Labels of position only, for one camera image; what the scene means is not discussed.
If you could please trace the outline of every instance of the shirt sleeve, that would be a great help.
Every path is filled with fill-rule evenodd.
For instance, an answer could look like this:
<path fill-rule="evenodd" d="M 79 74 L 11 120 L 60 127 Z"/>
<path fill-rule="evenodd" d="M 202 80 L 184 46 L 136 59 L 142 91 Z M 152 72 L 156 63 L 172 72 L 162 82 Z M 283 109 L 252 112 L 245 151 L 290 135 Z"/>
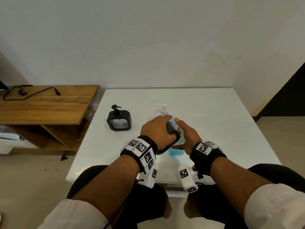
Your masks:
<path fill-rule="evenodd" d="M 38 229 L 102 229 L 108 220 L 93 205 L 65 199 L 45 218 Z"/>
<path fill-rule="evenodd" d="M 284 184 L 261 186 L 248 199 L 244 219 L 249 229 L 302 229 L 305 194 Z"/>

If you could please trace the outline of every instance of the blue liquid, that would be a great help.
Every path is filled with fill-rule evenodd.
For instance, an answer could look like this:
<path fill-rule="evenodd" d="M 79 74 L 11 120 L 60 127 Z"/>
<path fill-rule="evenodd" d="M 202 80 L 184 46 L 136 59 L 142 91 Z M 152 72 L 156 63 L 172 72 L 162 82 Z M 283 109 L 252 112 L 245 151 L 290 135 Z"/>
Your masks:
<path fill-rule="evenodd" d="M 181 156 L 184 154 L 184 150 L 170 148 L 168 151 L 170 152 L 170 156 Z"/>

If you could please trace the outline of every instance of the white bottle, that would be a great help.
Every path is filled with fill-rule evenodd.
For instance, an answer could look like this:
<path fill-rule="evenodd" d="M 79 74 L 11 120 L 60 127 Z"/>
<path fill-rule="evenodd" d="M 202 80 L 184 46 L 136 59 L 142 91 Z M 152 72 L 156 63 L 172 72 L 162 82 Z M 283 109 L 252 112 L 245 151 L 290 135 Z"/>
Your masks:
<path fill-rule="evenodd" d="M 154 118 L 157 116 L 165 116 L 165 115 L 172 115 L 173 116 L 173 111 L 168 111 L 167 110 L 167 104 L 162 104 L 161 106 L 163 109 L 157 109 L 154 113 Z"/>

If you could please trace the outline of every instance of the cable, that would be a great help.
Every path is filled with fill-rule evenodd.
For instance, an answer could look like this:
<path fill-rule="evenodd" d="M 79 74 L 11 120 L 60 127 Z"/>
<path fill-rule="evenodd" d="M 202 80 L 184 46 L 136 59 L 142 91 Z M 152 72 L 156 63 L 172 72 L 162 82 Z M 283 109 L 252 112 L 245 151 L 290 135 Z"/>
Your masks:
<path fill-rule="evenodd" d="M 41 91 L 39 91 L 39 92 L 35 92 L 35 93 L 33 93 L 33 94 L 31 94 L 31 95 L 29 95 L 29 96 L 27 96 L 26 98 L 23 98 L 23 99 L 5 99 L 5 97 L 13 90 L 13 89 L 15 89 L 15 88 L 20 88 L 21 89 L 21 91 L 22 91 L 22 93 L 24 93 L 24 94 L 21 94 L 21 95 L 26 95 L 26 92 L 25 92 L 25 90 L 22 88 L 22 87 L 20 87 L 19 85 L 18 86 L 14 86 L 12 89 L 10 89 L 7 93 L 5 93 L 4 94 L 4 96 L 3 96 L 3 98 L 2 98 L 2 100 L 4 100 L 4 101 L 11 101 L 11 100 L 26 100 L 26 99 L 28 99 L 28 98 L 30 98 L 31 96 L 33 96 L 33 95 L 36 95 L 36 94 L 38 94 L 38 93 L 40 93 L 40 92 L 44 92 L 45 90 L 48 90 L 48 89 L 51 89 L 51 88 L 54 88 L 54 87 L 49 87 L 49 88 L 46 88 L 46 89 L 43 89 L 43 90 L 41 90 Z M 54 88 L 54 91 L 55 91 L 55 94 L 56 95 L 58 95 L 58 96 L 60 96 L 60 93 L 59 93 L 59 91 L 56 89 L 56 88 Z"/>
<path fill-rule="evenodd" d="M 120 205 L 119 209 L 116 211 L 116 213 L 114 214 L 114 216 L 112 217 L 112 219 L 109 220 L 109 222 L 103 227 L 103 229 L 106 229 L 110 223 L 112 223 L 112 221 L 115 219 L 115 217 L 118 215 L 118 213 L 121 211 L 121 209 L 124 207 L 130 193 L 133 191 L 133 189 L 135 188 L 135 186 L 139 183 L 139 181 L 144 181 L 144 179 L 139 179 L 133 186 L 132 186 L 132 189 L 131 191 L 129 192 L 127 198 L 124 200 L 124 202 Z"/>

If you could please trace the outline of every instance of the black wrist strap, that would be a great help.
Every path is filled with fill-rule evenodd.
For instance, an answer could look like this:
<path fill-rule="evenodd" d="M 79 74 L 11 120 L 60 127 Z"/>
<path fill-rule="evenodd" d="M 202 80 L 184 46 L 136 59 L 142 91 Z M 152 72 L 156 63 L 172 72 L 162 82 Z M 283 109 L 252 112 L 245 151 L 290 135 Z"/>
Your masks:
<path fill-rule="evenodd" d="M 146 171 L 145 171 L 145 168 L 143 167 L 143 164 L 142 164 L 142 162 L 141 162 L 141 159 L 143 160 L 143 156 L 146 154 L 146 152 L 147 151 L 149 151 L 150 149 L 152 149 L 153 150 L 153 156 L 154 156 L 154 158 L 153 159 L 149 159 L 149 158 L 147 158 L 147 162 L 148 162 L 148 169 L 150 169 L 151 168 L 151 164 L 153 165 L 153 163 L 154 163 L 154 161 L 155 161 L 155 159 L 156 159 L 156 151 L 157 151 L 157 149 L 158 149 L 158 146 L 157 146 L 157 144 L 150 138 L 150 137 L 148 137 L 148 136 L 145 136 L 145 135 L 141 135 L 141 136 L 138 136 L 137 138 L 139 138 L 139 139 L 143 139 L 146 143 L 148 143 L 148 147 L 147 148 L 145 148 L 145 152 L 143 152 L 143 154 L 141 155 L 141 156 L 137 156 L 134 152 L 132 152 L 132 150 L 128 150 L 128 149 L 126 149 L 126 147 L 123 149 L 123 151 L 121 152 L 121 154 L 120 154 L 120 156 L 122 156 L 123 154 L 127 154 L 127 155 L 129 155 L 129 156 L 131 156 L 137 163 L 138 163 L 138 165 L 139 165 L 139 167 L 140 167 L 140 172 L 144 172 L 144 173 L 146 173 Z"/>
<path fill-rule="evenodd" d="M 226 158 L 227 156 L 214 143 L 202 141 L 195 145 L 190 159 L 195 163 L 198 173 L 210 176 L 211 165 L 219 157 Z"/>

